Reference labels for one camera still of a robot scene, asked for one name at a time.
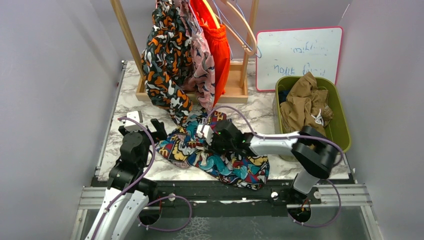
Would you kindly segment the colourful patterned shorts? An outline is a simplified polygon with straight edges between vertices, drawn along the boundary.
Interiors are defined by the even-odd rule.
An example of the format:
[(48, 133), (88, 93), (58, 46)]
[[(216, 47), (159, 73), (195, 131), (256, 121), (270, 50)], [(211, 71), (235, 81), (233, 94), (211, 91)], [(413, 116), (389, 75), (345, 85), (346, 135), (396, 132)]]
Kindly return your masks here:
[(177, 167), (198, 168), (226, 185), (251, 190), (262, 188), (269, 179), (268, 157), (208, 153), (203, 146), (205, 141), (196, 136), (198, 125), (207, 115), (205, 110), (192, 113), (186, 123), (156, 144), (156, 151)]

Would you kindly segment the navy blue shorts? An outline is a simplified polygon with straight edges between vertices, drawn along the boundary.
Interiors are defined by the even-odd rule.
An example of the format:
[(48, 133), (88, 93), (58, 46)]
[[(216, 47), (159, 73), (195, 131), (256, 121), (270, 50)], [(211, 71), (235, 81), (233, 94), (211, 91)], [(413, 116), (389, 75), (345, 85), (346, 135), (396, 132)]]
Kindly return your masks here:
[(287, 97), (290, 93), (290, 90), (281, 90), (278, 92), (278, 102), (279, 104), (286, 102), (287, 101)]

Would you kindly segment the tan khaki shorts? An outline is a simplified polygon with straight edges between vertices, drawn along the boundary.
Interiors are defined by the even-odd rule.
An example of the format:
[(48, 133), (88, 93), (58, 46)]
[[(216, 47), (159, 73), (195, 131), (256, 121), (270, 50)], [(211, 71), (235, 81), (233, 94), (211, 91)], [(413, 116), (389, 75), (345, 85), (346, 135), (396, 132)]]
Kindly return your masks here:
[(334, 116), (328, 97), (329, 91), (319, 89), (312, 73), (306, 73), (293, 85), (286, 101), (279, 105), (283, 130), (290, 133), (310, 126), (325, 136), (325, 127)]

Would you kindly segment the cream wooden hanger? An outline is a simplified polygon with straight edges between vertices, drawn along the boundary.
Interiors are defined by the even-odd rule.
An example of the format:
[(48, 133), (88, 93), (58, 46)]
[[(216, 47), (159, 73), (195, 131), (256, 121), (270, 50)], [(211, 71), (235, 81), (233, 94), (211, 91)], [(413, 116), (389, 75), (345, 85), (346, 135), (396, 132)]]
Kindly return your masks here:
[(247, 40), (249, 21), (247, 20), (244, 11), (239, 5), (238, 0), (220, 0), (219, 2), (221, 2), (222, 5), (225, 6), (229, 10), (229, 12), (234, 15), (234, 18), (239, 21), (239, 26), (235, 26), (234, 24), (232, 24), (230, 19), (220, 9), (218, 0), (212, 0), (211, 2), (216, 10), (215, 16), (217, 17), (218, 22), (226, 27), (229, 33), (240, 44), (241, 48), (245, 53), (246, 46), (244, 45), (244, 43)]

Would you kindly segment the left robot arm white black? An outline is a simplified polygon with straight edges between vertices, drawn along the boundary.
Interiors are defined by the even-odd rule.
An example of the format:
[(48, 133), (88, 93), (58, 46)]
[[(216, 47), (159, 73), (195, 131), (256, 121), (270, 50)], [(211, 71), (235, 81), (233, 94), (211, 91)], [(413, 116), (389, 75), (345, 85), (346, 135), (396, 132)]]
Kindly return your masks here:
[(119, 157), (109, 179), (87, 240), (123, 240), (146, 206), (157, 200), (157, 183), (145, 177), (156, 157), (155, 144), (167, 137), (165, 125), (157, 119), (147, 126), (136, 123), (135, 131), (119, 127), (123, 139)]

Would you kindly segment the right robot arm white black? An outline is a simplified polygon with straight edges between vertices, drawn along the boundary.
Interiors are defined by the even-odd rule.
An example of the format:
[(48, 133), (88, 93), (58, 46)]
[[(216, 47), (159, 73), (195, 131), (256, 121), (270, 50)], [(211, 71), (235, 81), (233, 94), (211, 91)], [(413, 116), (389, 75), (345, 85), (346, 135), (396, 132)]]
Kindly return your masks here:
[(320, 180), (328, 179), (343, 152), (311, 126), (283, 134), (241, 132), (231, 121), (220, 120), (214, 127), (201, 124), (196, 136), (205, 140), (206, 148), (217, 154), (233, 152), (243, 157), (265, 155), (291, 156), (301, 164), (302, 171), (288, 190), (289, 199), (300, 204)]

